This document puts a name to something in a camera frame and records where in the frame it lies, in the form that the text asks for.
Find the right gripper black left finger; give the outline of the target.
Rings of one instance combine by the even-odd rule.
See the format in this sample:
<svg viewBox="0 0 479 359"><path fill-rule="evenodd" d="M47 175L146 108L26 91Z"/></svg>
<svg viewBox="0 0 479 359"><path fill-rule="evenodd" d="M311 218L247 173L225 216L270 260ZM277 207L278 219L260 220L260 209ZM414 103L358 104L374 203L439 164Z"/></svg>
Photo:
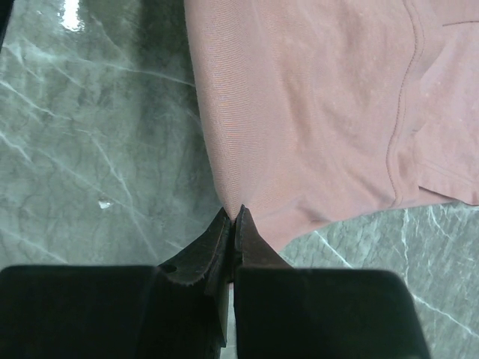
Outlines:
<svg viewBox="0 0 479 359"><path fill-rule="evenodd" d="M231 223L157 266L1 271L3 358L217 358L228 323Z"/></svg>

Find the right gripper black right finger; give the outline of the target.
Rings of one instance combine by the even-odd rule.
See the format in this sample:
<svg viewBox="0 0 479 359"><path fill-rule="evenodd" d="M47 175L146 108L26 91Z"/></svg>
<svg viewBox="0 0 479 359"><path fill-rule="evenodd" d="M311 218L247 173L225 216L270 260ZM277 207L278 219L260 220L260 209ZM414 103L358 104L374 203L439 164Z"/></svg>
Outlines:
<svg viewBox="0 0 479 359"><path fill-rule="evenodd" d="M428 358L412 296L391 271L295 269L241 208L234 235L239 358Z"/></svg>

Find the pink t-shirt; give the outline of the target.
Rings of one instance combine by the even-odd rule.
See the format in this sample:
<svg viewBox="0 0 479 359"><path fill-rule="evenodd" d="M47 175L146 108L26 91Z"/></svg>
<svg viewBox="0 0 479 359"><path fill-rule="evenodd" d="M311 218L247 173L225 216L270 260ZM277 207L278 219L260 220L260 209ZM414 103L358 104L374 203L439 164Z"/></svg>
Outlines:
<svg viewBox="0 0 479 359"><path fill-rule="evenodd" d="M478 204L476 1L186 1L216 190L274 249L337 221Z"/></svg>

